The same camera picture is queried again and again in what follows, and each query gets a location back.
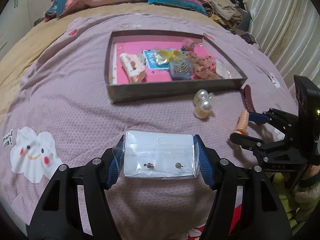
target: striped pillow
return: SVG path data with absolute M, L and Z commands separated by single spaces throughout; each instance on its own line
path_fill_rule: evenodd
M 148 3 L 197 11 L 206 15 L 204 7 L 198 0 L 148 0 Z

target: bed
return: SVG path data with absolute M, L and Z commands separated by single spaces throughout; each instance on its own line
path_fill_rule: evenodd
M 55 148 L 51 152 L 70 167 L 101 156 L 116 145 L 126 126 L 199 134 L 206 146 L 235 165 L 250 168 L 256 163 L 250 152 L 228 141 L 244 109 L 239 91 L 218 93 L 220 104 L 205 121 L 193 116 L 193 95 L 110 103 L 103 78 L 105 51 L 111 31 L 124 29 L 205 32 L 215 37 L 248 76 L 246 84 L 251 87 L 257 112 L 273 107 L 297 114 L 297 106 L 270 60 L 198 12 L 128 3 L 41 22 L 0 62 L 0 132 L 4 137 L 11 134 L 12 142 L 0 151 L 0 190 L 27 225 L 48 179 L 44 176 L 39 183 L 31 183 L 23 174 L 11 171 L 10 153 L 21 143 L 19 131 L 25 130 L 27 139 L 30 134 L 42 134 L 46 147 Z M 269 73 L 279 87 L 270 81 Z M 277 131 L 267 125 L 250 125 L 248 132 L 265 141 L 279 139 Z M 90 233 L 83 189 L 78 191 L 82 223 Z M 123 239 L 186 239 L 188 229 L 204 225 L 214 199 L 201 176 L 179 181 L 119 178 L 106 195 Z M 241 191 L 236 204 L 240 203 Z

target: cloud print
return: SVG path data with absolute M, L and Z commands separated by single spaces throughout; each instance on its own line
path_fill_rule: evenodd
M 12 172 L 23 175 L 32 183 L 39 183 L 42 176 L 51 179 L 61 159 L 57 156 L 55 141 L 51 133 L 38 135 L 30 127 L 18 129 L 16 145 L 10 152 Z

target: yellow bedsheet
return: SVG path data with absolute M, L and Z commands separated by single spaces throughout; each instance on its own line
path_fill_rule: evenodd
M 20 78 L 40 54 L 66 31 L 69 23 L 78 17 L 125 13 L 160 14 L 191 20 L 201 25 L 220 27 L 213 20 L 198 12 L 147 3 L 101 6 L 76 12 L 59 20 L 41 22 L 18 41 L 0 62 L 0 123 L 3 122 L 5 113 L 18 92 Z

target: round hole on card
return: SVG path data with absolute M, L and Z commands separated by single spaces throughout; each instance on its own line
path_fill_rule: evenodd
M 160 145 L 165 145 L 165 143 L 166 143 L 165 138 L 160 137 L 160 138 L 158 139 L 158 143 L 159 143 Z

